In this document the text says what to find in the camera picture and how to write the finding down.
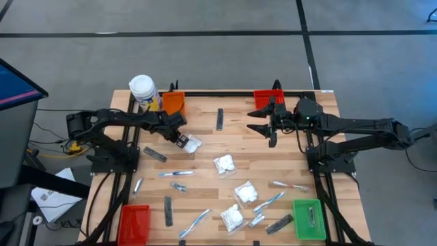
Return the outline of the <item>bagged blue toothbrush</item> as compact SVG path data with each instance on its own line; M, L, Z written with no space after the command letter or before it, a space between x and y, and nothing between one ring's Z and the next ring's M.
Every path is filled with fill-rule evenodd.
M190 176L194 174L195 174L194 171L186 170L186 171L176 171L176 172L162 172L158 174L158 177L164 178L164 177L171 177L171 176Z
M180 233L180 239L186 238L197 226L199 223L201 223L210 213L212 212L212 209L206 209L203 211L192 223L191 225L182 230Z
M269 206L271 203L277 201L279 198L283 197L284 194L285 194L284 191L282 191L282 192L276 194L274 197L270 198L270 199L267 200L266 202L264 202L264 203L262 203L262 204L256 206L256 207L253 209L253 212L254 212L255 214L259 214L259 213L261 213L261 211L262 211L263 208L265 208L265 207Z

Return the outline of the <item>grey monitor with blue screen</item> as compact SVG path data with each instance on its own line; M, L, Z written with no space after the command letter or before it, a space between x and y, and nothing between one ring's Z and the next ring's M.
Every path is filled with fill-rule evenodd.
M36 106L48 92L0 58L0 189L18 182Z

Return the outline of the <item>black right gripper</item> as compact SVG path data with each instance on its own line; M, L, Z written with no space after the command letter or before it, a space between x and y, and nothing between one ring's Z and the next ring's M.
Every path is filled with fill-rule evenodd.
M275 103L275 99L273 97L271 97L270 102L268 103L267 106L247 113L248 116L254 117L254 118L266 118L268 115L270 116L269 124L264 124L264 125L247 124L247 127L249 129L263 135L264 137L270 137L270 140L268 142L268 145L270 148L275 147L277 144L277 130L280 130L283 134L290 134L290 133L293 133L297 129L296 116L293 113L292 113L292 121L293 121L294 126L295 126L294 131L284 133L280 129L280 127L277 126L278 120L277 120L277 113L275 112L277 105L278 104Z

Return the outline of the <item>bagged red toothbrush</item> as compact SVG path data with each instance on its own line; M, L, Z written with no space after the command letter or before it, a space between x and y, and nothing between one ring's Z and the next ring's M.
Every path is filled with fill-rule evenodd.
M301 185L295 185L295 184L286 184L283 182L279 182L279 181L273 181L272 182L274 185L280 186L280 187L288 187L288 188L293 188L293 189L298 189L301 190L302 192L309 192L310 188L306 187L306 186L301 186Z

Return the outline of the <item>bagged white cotton balls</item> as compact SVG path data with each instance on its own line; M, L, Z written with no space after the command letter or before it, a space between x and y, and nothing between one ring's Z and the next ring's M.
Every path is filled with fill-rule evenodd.
M237 168L234 164L233 157L230 154L226 154L225 156L215 158L213 163L216 167L217 173L221 178L232 175L237 171Z
M201 140L199 140L198 138L196 138L194 135L187 135L188 138L188 142L185 144L185 146L183 147L183 149L189 153L192 154L194 152L196 152L196 150L202 145Z
M251 181L234 188L233 194L241 208L247 207L258 199L258 192Z

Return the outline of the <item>red plastic basket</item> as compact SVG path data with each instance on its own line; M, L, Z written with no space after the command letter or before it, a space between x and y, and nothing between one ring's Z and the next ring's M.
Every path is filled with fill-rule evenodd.
M285 102L283 90L280 89L255 90L253 92L253 97L256 109L264 108L270 102L271 97L275 99L276 104Z
M150 230L148 205L125 205L119 221L117 246L146 246Z

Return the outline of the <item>black stand frame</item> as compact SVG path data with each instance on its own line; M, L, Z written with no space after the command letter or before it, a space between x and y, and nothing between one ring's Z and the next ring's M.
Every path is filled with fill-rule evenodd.
M57 191L85 199L89 187L24 165L13 175L14 181L0 188L0 246L18 246L27 213L36 211L30 205L30 193L35 187Z

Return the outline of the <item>green plastic basket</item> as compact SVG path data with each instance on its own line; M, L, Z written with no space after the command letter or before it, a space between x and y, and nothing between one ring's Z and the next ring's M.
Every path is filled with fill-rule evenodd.
M309 207L312 206L315 213L315 227L309 226ZM318 199L294 200L294 223L296 235L302 241L325 241L326 228L321 202Z

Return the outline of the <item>yellow power plug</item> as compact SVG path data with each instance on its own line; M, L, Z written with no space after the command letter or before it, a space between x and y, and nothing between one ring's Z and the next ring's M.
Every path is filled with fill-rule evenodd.
M83 150L83 148L76 141L71 141L64 147L67 154L77 154Z

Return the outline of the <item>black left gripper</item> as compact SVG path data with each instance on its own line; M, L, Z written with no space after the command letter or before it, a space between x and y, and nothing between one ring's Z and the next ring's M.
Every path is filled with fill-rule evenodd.
M169 116L163 112L160 116L161 125L159 126L159 133L168 141L175 142L176 146L183 148L188 142L189 138L186 135L181 135L178 128L172 128L169 123Z

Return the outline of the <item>white paper sheet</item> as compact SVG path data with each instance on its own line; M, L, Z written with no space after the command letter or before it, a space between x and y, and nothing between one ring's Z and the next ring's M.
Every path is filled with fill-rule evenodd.
M31 196L49 223L56 221L82 200L79 197L37 187L31 191Z

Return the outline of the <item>orange plastic basket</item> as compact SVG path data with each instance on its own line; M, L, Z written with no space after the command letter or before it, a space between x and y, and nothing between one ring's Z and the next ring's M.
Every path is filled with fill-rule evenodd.
M185 93L184 92L166 92L163 94L163 111L168 115L181 113L185 115Z

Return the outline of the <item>wipes canister with yellow label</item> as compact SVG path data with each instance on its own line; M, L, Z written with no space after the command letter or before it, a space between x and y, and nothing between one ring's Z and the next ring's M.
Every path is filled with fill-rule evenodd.
M137 75L130 80L128 85L132 95L144 111L162 109L162 99L151 77L145 74Z

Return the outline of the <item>grey floor stand leg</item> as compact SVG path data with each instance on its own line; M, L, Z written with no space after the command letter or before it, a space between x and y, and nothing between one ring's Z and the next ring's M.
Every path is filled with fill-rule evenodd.
M437 144L437 123L425 128L412 129L410 138L414 143L421 139L430 138L434 144Z

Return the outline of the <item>bagged white cotton swabs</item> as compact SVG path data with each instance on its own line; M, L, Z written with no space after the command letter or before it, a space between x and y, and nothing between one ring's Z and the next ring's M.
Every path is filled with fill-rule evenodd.
M233 234L247 225L247 221L240 212L240 207L237 204L221 212L220 216L229 234Z

